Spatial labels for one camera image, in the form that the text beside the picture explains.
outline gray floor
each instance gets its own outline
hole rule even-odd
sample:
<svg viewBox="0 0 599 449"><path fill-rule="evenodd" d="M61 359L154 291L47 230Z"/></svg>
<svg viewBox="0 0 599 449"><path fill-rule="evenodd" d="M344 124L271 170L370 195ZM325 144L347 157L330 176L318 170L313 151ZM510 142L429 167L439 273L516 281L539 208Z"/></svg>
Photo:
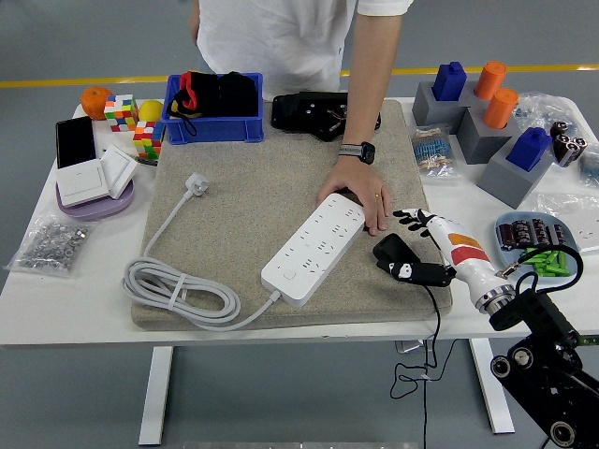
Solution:
<svg viewBox="0 0 599 449"><path fill-rule="evenodd" d="M189 10L189 0L0 0L0 81L183 73L198 67L187 31ZM597 64L597 12L594 0L416 0L406 16L396 66L449 61L481 66L491 59L508 65ZM388 94L413 96L426 78L395 77ZM596 71L514 73L504 85L573 99L599 133ZM162 97L165 90L161 83L108 86L138 98ZM19 246L54 159L54 124L72 115L84 87L0 89L2 264ZM0 284L6 276L0 272ZM497 353L513 343L492 342ZM441 356L448 347L447 341L439 344ZM599 375L596 349L580 353L587 370ZM136 447L151 355L150 347L121 346L1 350L0 447ZM410 355L407 363L421 357ZM421 393L388 397L400 360L406 361L390 341L180 348L163 446L421 444ZM508 401L517 433L493 436L468 344L459 341L445 378L429 389L429 446L539 447L542 432Z"/></svg>

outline blue plastic bin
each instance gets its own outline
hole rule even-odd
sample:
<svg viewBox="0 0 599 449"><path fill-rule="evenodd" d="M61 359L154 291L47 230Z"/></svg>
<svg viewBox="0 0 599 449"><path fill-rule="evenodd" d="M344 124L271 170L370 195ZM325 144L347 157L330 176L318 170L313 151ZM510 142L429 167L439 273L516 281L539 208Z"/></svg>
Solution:
<svg viewBox="0 0 599 449"><path fill-rule="evenodd" d="M168 115L168 104L172 101L175 94L179 92L179 81L181 78L181 75L169 76L167 94L161 116L161 122L165 124L168 130L168 142L173 145L180 145L192 142L261 142L264 140L264 130L262 128L262 116L264 114L262 74L243 73L242 75L253 80L256 85L258 93L258 115L254 117L200 117L198 119L190 119L190 122L194 124L197 130L195 136L189 134L185 129L183 119Z"/></svg>

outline orange cylinder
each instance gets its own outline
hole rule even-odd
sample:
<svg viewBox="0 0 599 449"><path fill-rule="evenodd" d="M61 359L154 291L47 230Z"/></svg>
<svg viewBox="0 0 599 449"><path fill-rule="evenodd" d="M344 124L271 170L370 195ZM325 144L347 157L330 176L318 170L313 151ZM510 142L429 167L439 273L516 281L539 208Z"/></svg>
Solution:
<svg viewBox="0 0 599 449"><path fill-rule="evenodd" d="M483 116L486 126L493 129L503 129L512 115L519 97L512 89L501 88L490 100L489 107Z"/></svg>
<svg viewBox="0 0 599 449"><path fill-rule="evenodd" d="M499 61L489 61L483 67L475 87L475 95L481 100L491 100L497 90L502 87L507 68Z"/></svg>

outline watch strap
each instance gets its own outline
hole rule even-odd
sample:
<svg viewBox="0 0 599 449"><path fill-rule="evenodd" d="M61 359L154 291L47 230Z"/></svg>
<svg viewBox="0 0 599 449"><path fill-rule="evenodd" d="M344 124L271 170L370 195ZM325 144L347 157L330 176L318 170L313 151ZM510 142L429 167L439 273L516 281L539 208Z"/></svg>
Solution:
<svg viewBox="0 0 599 449"><path fill-rule="evenodd" d="M344 144L339 150L340 156L361 156L362 146L361 145L347 145Z"/></svg>

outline power strip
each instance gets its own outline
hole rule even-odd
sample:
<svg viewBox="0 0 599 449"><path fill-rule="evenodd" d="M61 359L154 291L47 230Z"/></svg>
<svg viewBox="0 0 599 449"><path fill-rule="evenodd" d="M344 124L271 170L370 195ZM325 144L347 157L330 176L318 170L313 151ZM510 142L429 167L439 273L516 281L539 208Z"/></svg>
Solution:
<svg viewBox="0 0 599 449"><path fill-rule="evenodd" d="M364 228L364 210L331 194L262 268L262 285L303 306Z"/></svg>

